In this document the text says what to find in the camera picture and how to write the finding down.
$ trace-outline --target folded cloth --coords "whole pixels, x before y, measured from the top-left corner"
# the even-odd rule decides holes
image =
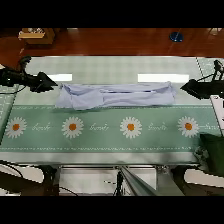
[[[62,84],[58,108],[87,110],[95,107],[151,106],[174,103],[170,82],[126,85]]]

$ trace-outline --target blue round object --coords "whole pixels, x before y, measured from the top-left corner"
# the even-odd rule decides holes
[[[172,40],[173,42],[182,42],[183,35],[179,32],[173,32],[170,34],[170,40]]]

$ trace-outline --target wooden floor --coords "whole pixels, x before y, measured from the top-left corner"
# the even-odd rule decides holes
[[[184,40],[172,42],[179,31]],[[63,29],[50,46],[28,46],[16,36],[0,38],[0,64],[15,67],[18,59],[61,55],[160,55],[224,57],[221,28],[78,28]]]

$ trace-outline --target table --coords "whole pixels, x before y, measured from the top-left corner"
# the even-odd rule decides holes
[[[39,71],[51,74],[72,74],[76,84],[127,84],[137,83],[137,75],[152,74],[189,74],[190,78],[199,79],[202,73],[199,62],[203,59],[195,57],[170,56],[52,56],[33,57],[27,66],[27,73],[37,74]],[[209,100],[198,100],[180,90],[183,83],[173,83],[177,92],[176,107],[185,108],[199,106],[204,111],[212,110]],[[18,109],[40,106],[52,108],[59,95],[59,88],[46,93],[31,93],[28,88],[16,95],[13,108]],[[0,148],[1,159],[23,163],[62,163],[62,164],[183,164],[195,163],[192,152],[151,152],[151,153],[116,153],[116,152],[13,152],[6,144]]]

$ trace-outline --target garment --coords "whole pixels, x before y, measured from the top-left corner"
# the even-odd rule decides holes
[[[62,84],[58,108],[86,110],[95,107],[150,106],[174,103],[170,82],[126,85]]]

